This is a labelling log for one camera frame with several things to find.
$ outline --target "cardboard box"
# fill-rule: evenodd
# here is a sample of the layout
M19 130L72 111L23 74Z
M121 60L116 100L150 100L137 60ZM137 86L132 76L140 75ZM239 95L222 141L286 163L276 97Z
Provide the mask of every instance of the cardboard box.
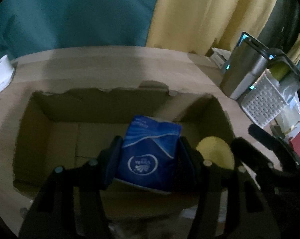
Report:
M227 143L234 137L222 107L210 94L160 88L34 92L20 122L13 162L14 187L33 198L56 166L79 167L97 157L114 136L124 137L136 114L181 124L181 135L194 148L207 136L218 136ZM159 195L120 182L101 191L101 197L111 219L166 215L198 202L193 192Z

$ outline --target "yellow ball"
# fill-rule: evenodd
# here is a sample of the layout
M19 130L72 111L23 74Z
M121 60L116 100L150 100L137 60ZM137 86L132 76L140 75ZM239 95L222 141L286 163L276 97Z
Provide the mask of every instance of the yellow ball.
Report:
M218 167L234 170L234 156L229 145L221 138L206 137L197 145L197 151L205 160L211 160Z

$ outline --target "printed logo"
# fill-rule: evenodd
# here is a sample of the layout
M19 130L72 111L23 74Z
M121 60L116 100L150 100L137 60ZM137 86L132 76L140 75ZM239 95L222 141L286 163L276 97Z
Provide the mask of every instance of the printed logo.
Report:
M149 175L157 169L158 161L154 155L132 156L128 168L136 175Z

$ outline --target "teal curtain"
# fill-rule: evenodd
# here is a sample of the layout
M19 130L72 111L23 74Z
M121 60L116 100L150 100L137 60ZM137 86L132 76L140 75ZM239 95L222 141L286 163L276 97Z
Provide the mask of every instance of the teal curtain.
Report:
M145 46L156 0L3 0L0 57L49 49Z

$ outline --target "stainless steel container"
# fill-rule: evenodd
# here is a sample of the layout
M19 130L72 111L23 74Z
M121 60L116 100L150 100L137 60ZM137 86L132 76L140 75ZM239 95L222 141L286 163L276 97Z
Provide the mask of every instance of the stainless steel container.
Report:
M243 33L230 59L224 64L223 93L237 100L261 76L270 55L257 39Z

